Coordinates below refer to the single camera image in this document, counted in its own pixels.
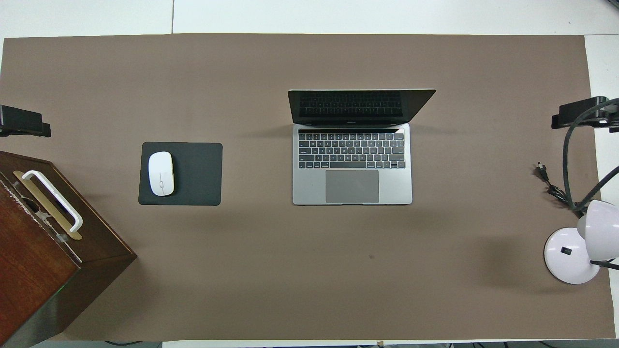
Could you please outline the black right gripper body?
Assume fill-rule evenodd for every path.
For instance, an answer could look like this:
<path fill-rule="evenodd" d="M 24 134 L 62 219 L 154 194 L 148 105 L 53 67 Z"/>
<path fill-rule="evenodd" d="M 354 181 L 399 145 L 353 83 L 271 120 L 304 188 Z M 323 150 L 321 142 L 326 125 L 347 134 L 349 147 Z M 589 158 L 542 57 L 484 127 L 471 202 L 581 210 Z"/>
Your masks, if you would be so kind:
<path fill-rule="evenodd" d="M 619 98 L 608 101 L 608 105 L 602 108 L 604 122 L 602 128 L 609 128 L 609 132 L 619 131 Z"/>

